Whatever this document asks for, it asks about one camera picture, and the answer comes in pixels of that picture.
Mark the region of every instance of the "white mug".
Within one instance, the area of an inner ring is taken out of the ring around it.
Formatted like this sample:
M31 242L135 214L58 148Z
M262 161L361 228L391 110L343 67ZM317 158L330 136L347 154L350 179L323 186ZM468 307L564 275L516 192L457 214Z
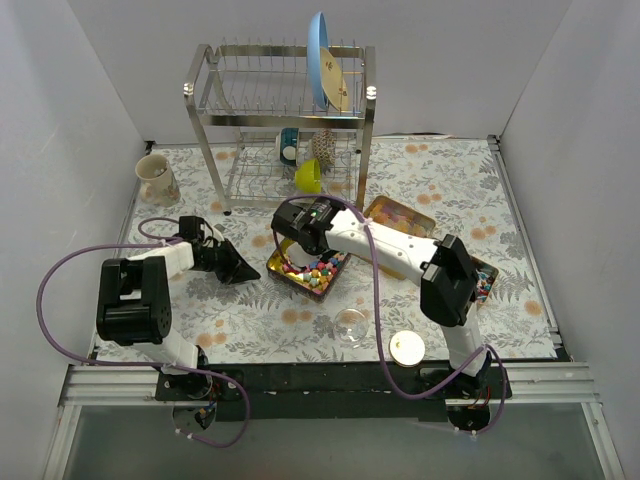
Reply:
M136 165L136 175L142 180L143 201L163 207L180 201L180 188L165 156L151 154L141 158Z

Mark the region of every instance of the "dish rack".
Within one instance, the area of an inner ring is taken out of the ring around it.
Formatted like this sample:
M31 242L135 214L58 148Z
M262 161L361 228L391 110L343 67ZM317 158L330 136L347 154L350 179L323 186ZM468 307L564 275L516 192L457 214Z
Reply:
M351 105L338 110L316 106L307 78L307 47L227 44L215 50L201 44L187 74L184 100L223 211L233 207L277 207L296 192L295 167L283 165L275 150L281 129L300 130L298 156L310 158L315 131L331 129L335 164L323 169L323 192L362 210L376 106L375 49L329 47L340 62ZM231 170L220 176L205 127L233 130L237 144Z

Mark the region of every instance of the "gray floor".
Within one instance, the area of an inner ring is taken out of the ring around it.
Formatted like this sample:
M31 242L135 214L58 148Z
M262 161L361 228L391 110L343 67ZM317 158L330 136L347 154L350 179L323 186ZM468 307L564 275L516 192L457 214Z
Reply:
M207 432L230 438L237 424ZM66 479L601 479L580 405L507 405L473 440L407 420L254 421L215 450L174 433L165 407L85 407Z

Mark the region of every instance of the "leaf pattern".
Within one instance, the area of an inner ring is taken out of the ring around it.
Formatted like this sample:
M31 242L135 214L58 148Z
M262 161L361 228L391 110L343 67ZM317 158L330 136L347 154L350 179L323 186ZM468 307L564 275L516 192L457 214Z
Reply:
M434 218L434 236L459 236L471 254L499 269L489 300L478 311L485 339L505 357L555 356L543 303L487 143L412 137L374 141L371 151L365 205L378 195L394 198ZM238 285L221 285L213 273L205 272L172 278L173 327L188 341L201 345L216 363L377 359L369 263L352 258L325 302L309 301L267 275L265 264L274 250L269 228L272 209L238 207L231 216L224 216L199 149L157 149L155 153L169 159L181 199L167 208L137 202L128 240L146 243L137 231L143 219L199 215L221 226L225 237L262 275L258 281ZM220 176L229 188L239 180L239 172L232 171L234 153L235 147L213 148ZM267 153L257 161L268 163ZM285 177L292 174L289 170L283 169ZM293 192L286 178L281 187L283 192ZM170 223L145 228L156 235L176 233ZM384 273L380 282L383 343L388 344L397 331L414 330L424 339L429 359L447 358L441 328L420 310L418 288ZM355 349L335 339L333 320L344 308L359 309L370 322L367 338ZM135 350L111 342L98 340L98 346L101 359L143 359Z

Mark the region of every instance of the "white wall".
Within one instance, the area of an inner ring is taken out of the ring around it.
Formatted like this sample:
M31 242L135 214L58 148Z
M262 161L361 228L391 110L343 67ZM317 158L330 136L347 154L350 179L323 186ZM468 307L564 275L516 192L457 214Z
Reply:
M188 143L195 136L182 84L196 46L223 37L306 44L319 9L334 43L376 47L376 133L500 133L571 1L69 3L142 136Z
M42 475L67 369L36 289L65 253L117 240L143 143L64 0L0 2L0 477ZM54 278L45 312L86 353L101 256Z
M562 337L592 366L630 479L640 478L639 27L633 0L574 0L503 136Z

